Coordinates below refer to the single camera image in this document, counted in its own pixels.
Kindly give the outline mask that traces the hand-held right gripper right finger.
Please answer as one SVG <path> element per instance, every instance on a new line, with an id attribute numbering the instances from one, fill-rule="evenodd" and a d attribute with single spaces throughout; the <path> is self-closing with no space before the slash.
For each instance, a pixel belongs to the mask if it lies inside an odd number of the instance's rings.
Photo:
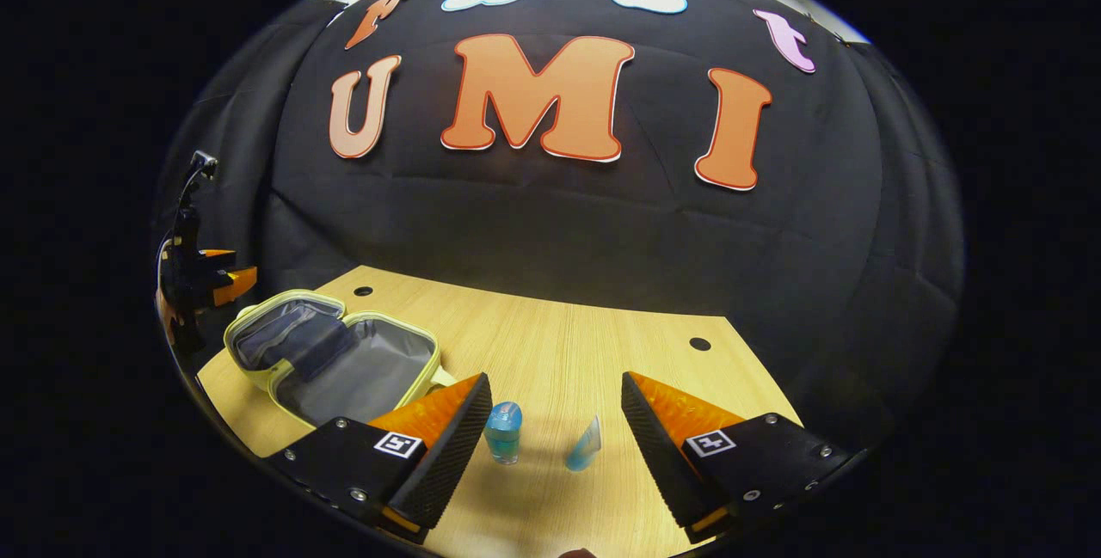
<path id="1" fill-rule="evenodd" d="M 637 371 L 622 376 L 621 408 L 688 541 L 757 530 L 852 468 L 850 450 L 782 414 L 744 420 Z"/>

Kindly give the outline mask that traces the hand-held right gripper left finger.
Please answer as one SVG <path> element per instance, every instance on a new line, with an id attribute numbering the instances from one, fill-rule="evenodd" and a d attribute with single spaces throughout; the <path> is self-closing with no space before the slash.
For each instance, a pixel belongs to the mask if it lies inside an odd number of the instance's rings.
<path id="1" fill-rule="evenodd" d="M 480 371 L 377 420 L 335 417 L 264 461 L 347 518 L 421 545 L 451 502 L 492 406 Z"/>

